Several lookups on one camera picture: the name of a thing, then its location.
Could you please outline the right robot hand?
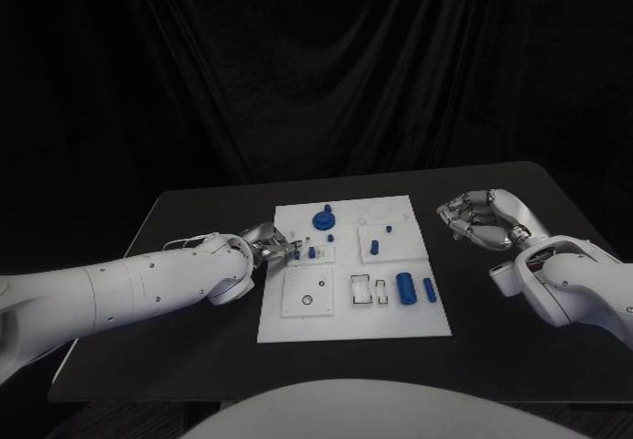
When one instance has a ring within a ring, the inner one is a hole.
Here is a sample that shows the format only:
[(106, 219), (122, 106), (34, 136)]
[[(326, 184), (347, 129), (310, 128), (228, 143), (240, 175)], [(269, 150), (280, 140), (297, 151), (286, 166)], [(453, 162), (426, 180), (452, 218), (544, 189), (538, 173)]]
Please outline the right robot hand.
[(469, 239), (482, 248), (521, 251), (550, 238), (541, 220), (521, 199), (505, 189), (462, 194), (437, 208), (455, 239)]

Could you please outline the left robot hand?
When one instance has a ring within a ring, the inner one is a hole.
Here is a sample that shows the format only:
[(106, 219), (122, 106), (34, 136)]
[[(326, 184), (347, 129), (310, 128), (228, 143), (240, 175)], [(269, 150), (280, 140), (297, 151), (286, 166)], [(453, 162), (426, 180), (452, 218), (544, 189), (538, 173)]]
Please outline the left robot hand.
[(303, 246), (303, 241), (290, 241), (272, 222), (264, 222), (240, 233), (248, 243), (254, 256), (254, 265), (283, 260)]

